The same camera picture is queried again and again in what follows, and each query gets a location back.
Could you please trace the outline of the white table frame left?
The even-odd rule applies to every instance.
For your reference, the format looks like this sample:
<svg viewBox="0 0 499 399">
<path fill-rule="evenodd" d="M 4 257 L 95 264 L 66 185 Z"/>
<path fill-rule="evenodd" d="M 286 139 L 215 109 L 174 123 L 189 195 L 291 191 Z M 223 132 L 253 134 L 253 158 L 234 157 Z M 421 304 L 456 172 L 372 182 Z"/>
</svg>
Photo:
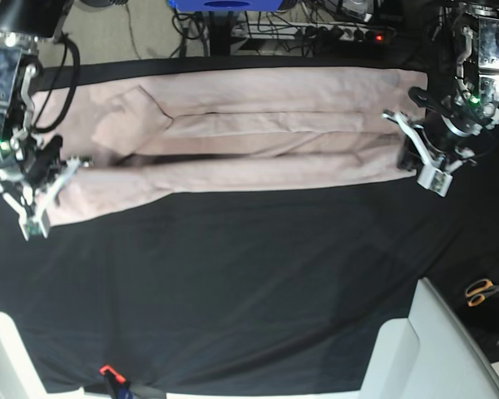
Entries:
<svg viewBox="0 0 499 399">
<path fill-rule="evenodd" d="M 0 312 L 0 398 L 83 398 L 84 391 L 51 394 L 38 376 L 15 322 Z"/>
</svg>

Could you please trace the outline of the red black clamp bottom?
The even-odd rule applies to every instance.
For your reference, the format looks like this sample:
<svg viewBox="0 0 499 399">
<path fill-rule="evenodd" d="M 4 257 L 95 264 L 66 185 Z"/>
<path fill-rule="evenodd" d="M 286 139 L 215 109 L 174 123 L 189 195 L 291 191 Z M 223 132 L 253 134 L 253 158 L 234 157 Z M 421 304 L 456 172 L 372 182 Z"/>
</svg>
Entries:
<svg viewBox="0 0 499 399">
<path fill-rule="evenodd" d="M 133 399 L 131 384 L 110 365 L 106 364 L 99 369 L 107 392 L 112 399 Z"/>
</svg>

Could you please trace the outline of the white table frame right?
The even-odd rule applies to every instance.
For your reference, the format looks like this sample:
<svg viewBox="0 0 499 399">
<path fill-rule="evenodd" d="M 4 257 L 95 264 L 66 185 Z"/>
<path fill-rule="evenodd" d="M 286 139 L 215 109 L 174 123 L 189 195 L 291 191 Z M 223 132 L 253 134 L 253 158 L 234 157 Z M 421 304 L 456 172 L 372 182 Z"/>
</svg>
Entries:
<svg viewBox="0 0 499 399">
<path fill-rule="evenodd" d="M 499 376 L 428 278 L 379 329 L 360 398 L 499 398 Z"/>
</svg>

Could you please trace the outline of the black table cloth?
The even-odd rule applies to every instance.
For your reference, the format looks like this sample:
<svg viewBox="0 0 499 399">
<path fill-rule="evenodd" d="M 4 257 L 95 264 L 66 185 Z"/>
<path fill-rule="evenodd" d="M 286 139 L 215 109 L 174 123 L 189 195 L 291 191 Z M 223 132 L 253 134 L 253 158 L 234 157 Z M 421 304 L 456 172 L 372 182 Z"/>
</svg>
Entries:
<svg viewBox="0 0 499 399">
<path fill-rule="evenodd" d="M 220 57 L 84 66 L 80 86 L 201 71 L 362 67 L 329 59 Z M 407 172 L 305 190 L 177 193 L 26 241 L 0 198 L 0 312 L 44 387 L 101 381 L 108 364 L 170 393 L 299 395 L 360 387 L 379 328 L 429 278 L 491 362 L 499 296 L 499 126 L 446 197 Z"/>
</svg>

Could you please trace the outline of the orange handled scissors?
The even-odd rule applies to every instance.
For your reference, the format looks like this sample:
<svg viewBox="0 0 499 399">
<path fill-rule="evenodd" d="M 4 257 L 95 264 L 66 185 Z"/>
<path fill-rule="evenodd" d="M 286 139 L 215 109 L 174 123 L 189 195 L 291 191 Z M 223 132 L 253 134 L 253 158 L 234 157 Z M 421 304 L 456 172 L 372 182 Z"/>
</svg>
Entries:
<svg viewBox="0 0 499 399">
<path fill-rule="evenodd" d="M 484 303 L 488 298 L 499 293 L 499 284 L 489 278 L 482 278 L 472 283 L 465 290 L 467 306 L 474 308 Z"/>
</svg>

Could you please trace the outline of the pink T-shirt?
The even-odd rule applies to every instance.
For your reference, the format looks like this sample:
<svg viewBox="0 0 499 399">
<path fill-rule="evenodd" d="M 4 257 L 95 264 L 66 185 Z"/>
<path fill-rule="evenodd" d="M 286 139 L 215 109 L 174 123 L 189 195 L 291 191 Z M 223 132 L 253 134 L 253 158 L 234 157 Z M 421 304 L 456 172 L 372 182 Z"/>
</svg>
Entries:
<svg viewBox="0 0 499 399">
<path fill-rule="evenodd" d="M 49 207 L 74 224 L 177 193 L 305 190 L 401 179 L 384 110 L 417 117 L 419 71 L 289 67 L 144 76 L 80 86 L 58 126 L 87 156 Z"/>
</svg>

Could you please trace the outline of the blue plastic box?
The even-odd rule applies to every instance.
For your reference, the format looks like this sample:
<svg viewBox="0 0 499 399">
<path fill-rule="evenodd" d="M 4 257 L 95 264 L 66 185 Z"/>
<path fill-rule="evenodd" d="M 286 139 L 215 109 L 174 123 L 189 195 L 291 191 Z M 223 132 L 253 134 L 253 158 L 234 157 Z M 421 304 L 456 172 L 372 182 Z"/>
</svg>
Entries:
<svg viewBox="0 0 499 399">
<path fill-rule="evenodd" d="M 170 7 L 180 12 L 275 12 L 281 0 L 168 0 Z"/>
</svg>

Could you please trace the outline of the white table frame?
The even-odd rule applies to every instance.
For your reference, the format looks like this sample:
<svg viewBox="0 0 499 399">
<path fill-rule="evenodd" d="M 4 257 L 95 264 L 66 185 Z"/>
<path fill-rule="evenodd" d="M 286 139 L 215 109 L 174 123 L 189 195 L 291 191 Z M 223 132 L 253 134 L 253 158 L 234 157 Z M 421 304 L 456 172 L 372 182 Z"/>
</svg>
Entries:
<svg viewBox="0 0 499 399">
<path fill-rule="evenodd" d="M 499 376 L 428 278 L 379 329 L 360 398 L 499 398 Z"/>
<path fill-rule="evenodd" d="M 15 322 L 0 312 L 0 398 L 83 398 L 84 391 L 51 394 L 38 376 Z"/>
</svg>

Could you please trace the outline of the white power strip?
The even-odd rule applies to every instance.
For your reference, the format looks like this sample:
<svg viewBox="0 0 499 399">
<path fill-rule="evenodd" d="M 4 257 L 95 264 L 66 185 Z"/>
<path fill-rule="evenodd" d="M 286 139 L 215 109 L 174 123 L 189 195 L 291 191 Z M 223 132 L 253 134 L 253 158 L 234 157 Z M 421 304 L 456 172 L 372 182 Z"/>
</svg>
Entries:
<svg viewBox="0 0 499 399">
<path fill-rule="evenodd" d="M 342 42 L 374 42 L 383 44 L 393 38 L 393 31 L 352 23 L 264 23 L 259 21 L 238 22 L 231 31 L 236 39 L 299 40 L 330 34 Z"/>
</svg>

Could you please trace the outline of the black stand pole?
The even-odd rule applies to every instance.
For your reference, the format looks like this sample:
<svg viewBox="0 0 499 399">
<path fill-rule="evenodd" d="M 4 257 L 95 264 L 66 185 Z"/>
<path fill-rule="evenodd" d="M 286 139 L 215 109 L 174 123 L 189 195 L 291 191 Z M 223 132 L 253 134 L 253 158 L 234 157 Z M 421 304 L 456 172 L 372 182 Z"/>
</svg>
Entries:
<svg viewBox="0 0 499 399">
<path fill-rule="evenodd" d="M 234 12 L 207 12 L 210 55 L 212 57 L 227 57 L 231 53 L 231 31 Z"/>
</svg>

